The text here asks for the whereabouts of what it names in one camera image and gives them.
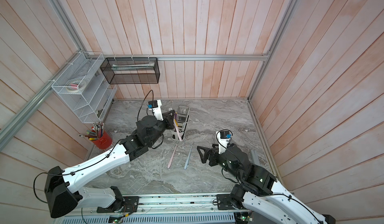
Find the wooden wall panel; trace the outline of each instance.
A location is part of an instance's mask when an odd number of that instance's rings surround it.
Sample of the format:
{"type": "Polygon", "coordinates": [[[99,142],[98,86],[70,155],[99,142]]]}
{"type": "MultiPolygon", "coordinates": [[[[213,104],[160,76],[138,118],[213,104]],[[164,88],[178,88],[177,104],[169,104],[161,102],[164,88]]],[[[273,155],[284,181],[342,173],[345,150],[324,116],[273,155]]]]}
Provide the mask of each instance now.
{"type": "Polygon", "coordinates": [[[383,214],[383,10],[301,0],[251,101],[285,186],[340,223],[383,214]]]}
{"type": "MultiPolygon", "coordinates": [[[[60,0],[87,50],[104,54],[265,53],[289,1],[60,0]]],[[[150,89],[156,98],[247,97],[258,66],[166,61],[159,84],[118,87],[124,99],[143,98],[150,89]]]]}
{"type": "MultiPolygon", "coordinates": [[[[0,25],[0,128],[4,128],[77,47],[48,0],[0,0],[0,25]]],[[[33,194],[33,180],[55,166],[64,169],[83,162],[92,146],[79,137],[86,129],[51,94],[5,146],[0,153],[0,213],[5,222],[53,221],[48,206],[33,194]]],[[[44,183],[41,175],[36,192],[42,199],[44,183]]]]}

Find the marble floor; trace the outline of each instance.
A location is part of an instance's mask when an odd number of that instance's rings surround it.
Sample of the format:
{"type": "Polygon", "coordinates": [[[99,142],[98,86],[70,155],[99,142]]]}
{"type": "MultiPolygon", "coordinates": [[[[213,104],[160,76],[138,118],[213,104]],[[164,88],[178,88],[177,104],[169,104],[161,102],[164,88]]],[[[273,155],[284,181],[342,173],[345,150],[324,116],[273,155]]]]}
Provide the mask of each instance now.
{"type": "MultiPolygon", "coordinates": [[[[136,129],[140,104],[141,101],[114,102],[105,121],[113,143],[136,129]]],[[[117,186],[122,194],[229,192],[233,183],[223,178],[221,167],[210,167],[208,162],[202,164],[196,149],[198,145],[211,147],[216,143],[216,131],[221,129],[230,129],[233,132],[232,141],[249,157],[250,151],[256,150],[261,166],[270,170],[246,100],[164,100],[161,108],[165,112],[170,107],[177,110],[180,105],[190,107],[190,118],[183,142],[173,140],[170,131],[166,130],[161,147],[150,149],[132,162],[111,169],[87,186],[117,186]],[[176,144],[172,166],[167,169],[176,144]],[[191,146],[192,153],[185,170],[184,165],[191,146]]],[[[146,108],[143,107],[140,118],[146,115],[145,111],[146,108]]],[[[91,157],[101,152],[95,147],[91,157]]]]}

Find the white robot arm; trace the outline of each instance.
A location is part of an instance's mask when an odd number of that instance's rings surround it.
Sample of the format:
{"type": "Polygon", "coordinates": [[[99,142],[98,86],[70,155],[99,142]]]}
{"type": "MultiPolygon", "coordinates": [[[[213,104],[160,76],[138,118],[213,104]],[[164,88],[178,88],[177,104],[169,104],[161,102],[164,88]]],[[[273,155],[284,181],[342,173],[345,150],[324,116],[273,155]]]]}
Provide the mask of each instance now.
{"type": "MultiPolygon", "coordinates": [[[[123,207],[126,200],[117,187],[98,189],[84,185],[161,145],[153,146],[165,130],[173,129],[175,111],[161,113],[160,100],[150,101],[148,106],[154,115],[138,121],[137,130],[112,149],[76,166],[64,170],[57,166],[48,172],[44,192],[52,218],[75,208],[99,207],[103,212],[115,212],[123,207]]],[[[220,130],[216,132],[219,144],[213,144],[211,149],[197,147],[203,163],[209,160],[210,166],[220,165],[236,178],[237,184],[229,195],[230,206],[252,210],[279,224],[335,223],[333,217],[314,212],[300,202],[266,169],[250,163],[247,154],[230,143],[232,136],[230,130],[220,130]]]]}
{"type": "Polygon", "coordinates": [[[230,143],[232,136],[230,130],[220,130],[216,132],[219,144],[197,147],[203,163],[209,160],[210,166],[219,165],[236,178],[229,205],[257,212],[279,224],[335,223],[332,216],[321,215],[298,200],[266,169],[250,163],[248,155],[230,143]]]}

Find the pink toothbrush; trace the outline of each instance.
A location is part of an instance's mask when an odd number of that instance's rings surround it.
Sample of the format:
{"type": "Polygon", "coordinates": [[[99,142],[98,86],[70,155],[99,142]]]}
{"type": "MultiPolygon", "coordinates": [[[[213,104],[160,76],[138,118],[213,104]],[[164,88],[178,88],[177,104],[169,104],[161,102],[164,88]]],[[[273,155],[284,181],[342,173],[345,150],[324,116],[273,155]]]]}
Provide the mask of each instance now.
{"type": "Polygon", "coordinates": [[[170,165],[172,164],[172,160],[173,160],[173,156],[175,155],[176,148],[177,148],[177,144],[175,146],[175,149],[173,151],[172,156],[170,157],[170,160],[169,160],[169,163],[168,163],[168,166],[167,166],[168,169],[170,168],[170,165]]]}

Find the metal profile beam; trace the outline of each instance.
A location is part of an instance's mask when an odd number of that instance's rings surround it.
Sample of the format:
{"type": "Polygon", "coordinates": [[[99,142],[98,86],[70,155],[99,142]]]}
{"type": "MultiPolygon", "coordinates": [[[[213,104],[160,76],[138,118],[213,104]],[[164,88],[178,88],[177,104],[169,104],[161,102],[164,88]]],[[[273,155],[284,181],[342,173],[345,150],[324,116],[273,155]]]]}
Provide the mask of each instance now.
{"type": "Polygon", "coordinates": [[[0,131],[0,151],[8,144],[10,140],[16,135],[16,133],[25,125],[28,119],[37,111],[41,104],[50,96],[53,92],[52,84],[54,80],[64,71],[70,62],[77,57],[79,53],[74,53],[70,58],[69,63],[64,65],[59,72],[48,80],[45,85],[38,91],[25,106],[23,106],[14,116],[8,121],[5,127],[0,131]]]}
{"type": "Polygon", "coordinates": [[[103,55],[105,58],[148,58],[158,61],[266,61],[265,54],[150,54],[150,55],[103,55]]]}
{"type": "Polygon", "coordinates": [[[59,16],[59,19],[63,23],[65,29],[68,31],[70,37],[72,38],[73,42],[76,44],[78,51],[86,51],[83,42],[81,41],[79,35],[77,34],[74,26],[72,25],[69,17],[65,13],[64,9],[61,6],[61,3],[59,0],[48,0],[48,2],[51,4],[53,10],[56,12],[56,14],[59,16]]]}
{"type": "Polygon", "coordinates": [[[262,80],[262,77],[266,71],[266,68],[268,67],[270,61],[271,61],[271,58],[273,57],[273,55],[275,54],[276,52],[276,47],[277,45],[280,43],[281,39],[282,39],[282,36],[283,34],[285,33],[286,29],[287,29],[287,26],[288,24],[290,23],[291,19],[292,19],[292,16],[297,8],[297,5],[298,3],[300,2],[300,0],[291,0],[290,1],[290,4],[288,6],[288,9],[284,15],[284,18],[283,18],[283,21],[281,22],[280,26],[279,26],[279,29],[277,31],[277,34],[276,34],[276,37],[274,38],[273,42],[272,42],[272,45],[271,45],[271,48],[270,50],[268,51],[268,59],[263,63],[263,66],[261,67],[260,69],[260,72],[256,78],[256,81],[254,82],[253,86],[252,86],[252,90],[251,90],[251,93],[248,97],[248,100],[252,100],[252,98],[254,97],[255,95],[255,92],[262,80]]]}

